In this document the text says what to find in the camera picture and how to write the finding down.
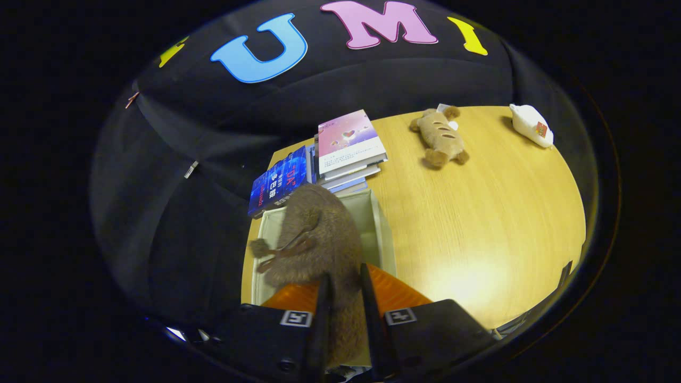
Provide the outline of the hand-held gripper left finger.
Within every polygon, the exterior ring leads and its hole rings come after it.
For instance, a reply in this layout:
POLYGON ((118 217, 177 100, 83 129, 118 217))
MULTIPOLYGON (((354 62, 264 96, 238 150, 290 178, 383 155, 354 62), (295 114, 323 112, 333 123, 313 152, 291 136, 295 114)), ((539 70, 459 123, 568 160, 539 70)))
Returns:
POLYGON ((333 291, 321 277, 315 312, 243 304, 205 342, 205 352, 247 382, 325 382, 333 291))

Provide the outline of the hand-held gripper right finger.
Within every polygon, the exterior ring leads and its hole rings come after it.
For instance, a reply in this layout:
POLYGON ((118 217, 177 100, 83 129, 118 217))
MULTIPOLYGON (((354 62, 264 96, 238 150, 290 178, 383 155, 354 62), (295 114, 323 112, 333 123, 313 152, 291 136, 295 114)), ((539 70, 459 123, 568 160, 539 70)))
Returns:
POLYGON ((390 308, 418 291, 372 264, 361 266, 372 381, 441 381, 497 339, 452 299, 390 308))

